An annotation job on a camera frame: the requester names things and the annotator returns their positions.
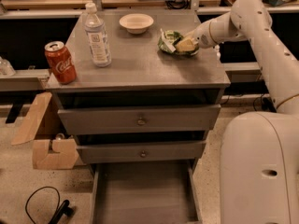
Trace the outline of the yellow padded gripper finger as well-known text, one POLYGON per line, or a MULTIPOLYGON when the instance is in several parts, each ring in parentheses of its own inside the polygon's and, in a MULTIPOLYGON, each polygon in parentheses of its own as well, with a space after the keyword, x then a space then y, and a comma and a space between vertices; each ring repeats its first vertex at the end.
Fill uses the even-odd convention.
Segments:
POLYGON ((178 52, 186 52, 186 51, 193 51, 196 49, 198 43, 197 41, 190 37, 187 36, 180 40, 176 45, 175 48, 178 52))

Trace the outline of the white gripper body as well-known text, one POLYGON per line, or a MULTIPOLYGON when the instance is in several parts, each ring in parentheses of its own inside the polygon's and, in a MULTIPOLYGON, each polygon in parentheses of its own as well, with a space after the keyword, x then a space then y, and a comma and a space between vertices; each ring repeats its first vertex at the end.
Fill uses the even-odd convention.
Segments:
POLYGON ((213 36, 211 21, 205 21, 199 24, 195 29, 188 32, 186 36, 193 39, 201 49, 212 48, 219 44, 213 36))

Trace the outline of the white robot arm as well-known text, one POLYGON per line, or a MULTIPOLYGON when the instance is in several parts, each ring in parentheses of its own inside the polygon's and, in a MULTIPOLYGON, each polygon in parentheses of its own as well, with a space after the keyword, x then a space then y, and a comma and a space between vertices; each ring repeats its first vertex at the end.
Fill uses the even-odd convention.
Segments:
POLYGON ((232 119, 221 142, 221 224, 299 224, 299 62, 272 30, 262 0, 235 0, 229 12, 187 37, 202 49, 248 40, 273 111, 232 119))

